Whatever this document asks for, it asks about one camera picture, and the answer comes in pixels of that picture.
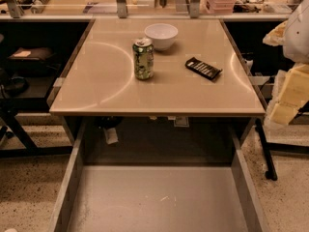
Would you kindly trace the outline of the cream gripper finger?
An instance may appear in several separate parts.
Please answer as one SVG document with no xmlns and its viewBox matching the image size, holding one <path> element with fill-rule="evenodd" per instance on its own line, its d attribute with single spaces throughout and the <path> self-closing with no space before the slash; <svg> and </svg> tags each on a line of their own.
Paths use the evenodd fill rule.
<svg viewBox="0 0 309 232">
<path fill-rule="evenodd" d="M 269 33 L 267 33 L 264 36 L 263 43 L 270 45 L 270 46 L 283 45 L 285 41 L 284 32 L 285 32 L 286 25 L 287 25 L 287 20 L 277 25 L 274 29 L 272 29 Z"/>
<path fill-rule="evenodd" d="M 285 74 L 278 99 L 270 113 L 270 120 L 288 125 L 300 108 L 309 102 L 309 65 L 295 63 Z"/>
</svg>

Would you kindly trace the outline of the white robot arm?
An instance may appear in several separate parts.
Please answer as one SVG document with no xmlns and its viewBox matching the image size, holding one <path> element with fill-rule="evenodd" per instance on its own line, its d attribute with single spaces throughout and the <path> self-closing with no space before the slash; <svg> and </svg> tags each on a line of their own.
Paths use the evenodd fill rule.
<svg viewBox="0 0 309 232">
<path fill-rule="evenodd" d="M 285 74 L 269 119 L 288 125 L 309 102 L 309 0 L 302 0 L 289 18 L 272 29 L 263 43 L 283 46 L 283 55 L 295 64 Z"/>
</svg>

